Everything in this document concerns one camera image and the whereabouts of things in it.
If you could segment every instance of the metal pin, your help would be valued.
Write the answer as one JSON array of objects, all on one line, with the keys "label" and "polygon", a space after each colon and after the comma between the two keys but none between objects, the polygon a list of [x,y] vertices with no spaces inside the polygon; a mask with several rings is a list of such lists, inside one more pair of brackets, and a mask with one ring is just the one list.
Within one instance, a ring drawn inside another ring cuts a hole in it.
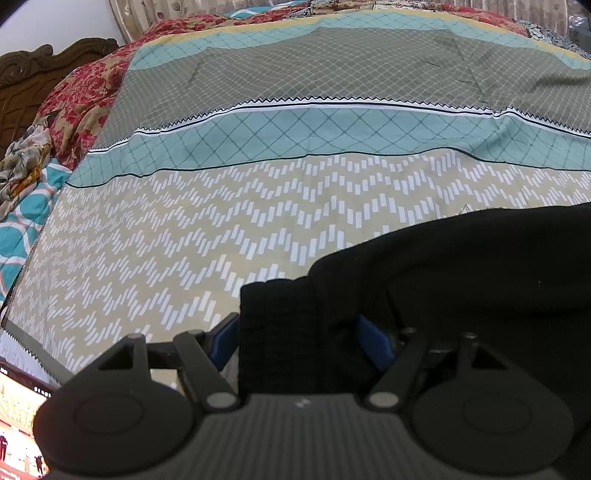
[{"label": "metal pin", "polygon": [[236,404],[238,399],[235,395],[232,395],[229,392],[216,392],[208,395],[205,399],[207,405],[211,408],[230,408]]},{"label": "metal pin", "polygon": [[399,401],[398,395],[390,392],[376,392],[369,396],[369,402],[378,408],[392,408],[398,405]]}]

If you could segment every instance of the patterned bedsheet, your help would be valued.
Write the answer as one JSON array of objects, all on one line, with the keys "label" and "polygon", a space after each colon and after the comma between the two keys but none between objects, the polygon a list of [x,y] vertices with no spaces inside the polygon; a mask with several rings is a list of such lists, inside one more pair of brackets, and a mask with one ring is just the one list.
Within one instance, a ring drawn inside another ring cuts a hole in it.
[{"label": "patterned bedsheet", "polygon": [[210,329],[242,285],[373,236],[589,201],[591,62],[448,12],[369,7],[142,45],[9,324],[76,372],[130,332]]},{"label": "patterned bedsheet", "polygon": [[55,115],[50,126],[55,157],[72,170],[84,158],[105,124],[129,62],[142,45],[165,35],[281,20],[299,9],[297,5],[288,5],[250,15],[248,18],[194,15],[190,18],[158,22],[138,40],[101,60],[78,67],[57,85],[38,111],[37,118],[51,113]]},{"label": "patterned bedsheet", "polygon": [[53,160],[41,171],[37,187],[0,222],[0,310],[71,173]]}]

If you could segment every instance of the beige curtain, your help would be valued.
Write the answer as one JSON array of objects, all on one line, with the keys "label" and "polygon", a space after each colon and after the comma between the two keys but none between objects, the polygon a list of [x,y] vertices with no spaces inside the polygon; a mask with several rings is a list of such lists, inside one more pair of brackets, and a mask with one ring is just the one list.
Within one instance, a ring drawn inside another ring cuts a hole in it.
[{"label": "beige curtain", "polygon": [[[126,41],[136,40],[153,23],[166,18],[195,14],[224,14],[287,0],[109,0]],[[474,7],[506,17],[528,20],[560,35],[568,34],[568,18],[579,13],[574,0],[440,0],[441,3]]]},{"label": "beige curtain", "polygon": [[444,4],[472,7],[504,17],[527,20],[566,36],[569,5],[567,0],[440,0]]},{"label": "beige curtain", "polygon": [[247,7],[275,5],[287,0],[109,0],[127,42],[136,40],[154,23],[196,14],[224,14]]}]

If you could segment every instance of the black cloth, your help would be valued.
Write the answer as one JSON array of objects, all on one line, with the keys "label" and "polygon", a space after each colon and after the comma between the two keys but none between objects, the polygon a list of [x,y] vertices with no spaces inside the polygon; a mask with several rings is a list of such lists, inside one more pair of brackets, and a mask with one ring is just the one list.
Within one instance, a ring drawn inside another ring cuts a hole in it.
[{"label": "black cloth", "polygon": [[414,225],[241,290],[244,393],[359,392],[378,378],[355,340],[383,330],[479,339],[591,423],[591,204],[489,209]]}]

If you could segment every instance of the wooden headboard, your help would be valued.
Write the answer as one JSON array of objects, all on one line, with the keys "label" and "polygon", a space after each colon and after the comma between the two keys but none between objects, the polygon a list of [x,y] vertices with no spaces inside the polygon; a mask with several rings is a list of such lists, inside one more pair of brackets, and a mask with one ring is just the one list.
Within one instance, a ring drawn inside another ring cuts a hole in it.
[{"label": "wooden headboard", "polygon": [[118,48],[114,38],[83,38],[58,55],[51,45],[0,56],[0,160],[32,124],[49,93],[76,67]]}]

